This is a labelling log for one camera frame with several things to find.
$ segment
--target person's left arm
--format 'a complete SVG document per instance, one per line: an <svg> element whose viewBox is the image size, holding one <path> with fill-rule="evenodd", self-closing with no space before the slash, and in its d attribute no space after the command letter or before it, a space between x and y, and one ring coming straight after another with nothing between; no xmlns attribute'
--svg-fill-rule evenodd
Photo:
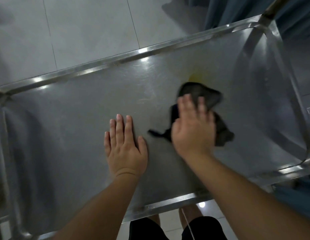
<svg viewBox="0 0 310 240"><path fill-rule="evenodd" d="M105 152L113 182L95 196L54 237L54 240L116 239L128 205L140 176L147 166L147 147L143 137L135 146L132 117L127 116L125 131L123 118L110 121L105 133Z"/></svg>

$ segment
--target hand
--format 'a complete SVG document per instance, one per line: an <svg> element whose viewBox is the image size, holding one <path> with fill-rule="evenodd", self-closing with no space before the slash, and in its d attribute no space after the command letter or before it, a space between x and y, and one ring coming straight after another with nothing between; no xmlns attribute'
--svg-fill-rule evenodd
<svg viewBox="0 0 310 240"><path fill-rule="evenodd" d="M172 142L177 153L186 161L209 156L215 145L216 128L213 112L207 113L204 97L198 98L198 110L190 94L179 97L179 118L172 126Z"/></svg>
<svg viewBox="0 0 310 240"><path fill-rule="evenodd" d="M132 117L126 117L125 132L123 117L118 114L117 122L110 120L110 131L105 132L104 146L110 173L115 178L128 173L139 178L147 167L147 146L142 136L138 137L138 149L135 146Z"/></svg>

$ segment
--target forearm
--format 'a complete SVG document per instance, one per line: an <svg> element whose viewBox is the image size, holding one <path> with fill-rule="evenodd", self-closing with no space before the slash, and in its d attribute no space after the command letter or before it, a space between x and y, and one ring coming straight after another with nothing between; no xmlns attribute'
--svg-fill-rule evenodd
<svg viewBox="0 0 310 240"><path fill-rule="evenodd" d="M56 234L54 240L116 239L137 183L134 175L117 176Z"/></svg>
<svg viewBox="0 0 310 240"><path fill-rule="evenodd" d="M239 239L310 239L310 220L213 157L189 160Z"/></svg>

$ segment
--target tile floor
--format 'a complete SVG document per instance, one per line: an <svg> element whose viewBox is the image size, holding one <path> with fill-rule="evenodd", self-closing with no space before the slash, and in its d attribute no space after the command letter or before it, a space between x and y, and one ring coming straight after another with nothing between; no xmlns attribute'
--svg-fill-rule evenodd
<svg viewBox="0 0 310 240"><path fill-rule="evenodd" d="M0 85L199 32L206 11L184 0L0 0ZM310 49L287 47L310 112ZM201 210L237 239L214 200ZM177 210L160 218L167 237L181 239ZM1 228L9 239L8 223ZM128 232L122 224L118 239Z"/></svg>

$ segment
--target person's right arm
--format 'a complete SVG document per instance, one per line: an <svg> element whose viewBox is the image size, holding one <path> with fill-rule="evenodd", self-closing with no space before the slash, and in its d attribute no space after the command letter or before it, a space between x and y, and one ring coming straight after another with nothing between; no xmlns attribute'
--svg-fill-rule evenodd
<svg viewBox="0 0 310 240"><path fill-rule="evenodd" d="M309 219L214 158L215 124L204 98L196 110L189 94L180 97L178 109L173 145L212 193L239 239L310 239Z"/></svg>

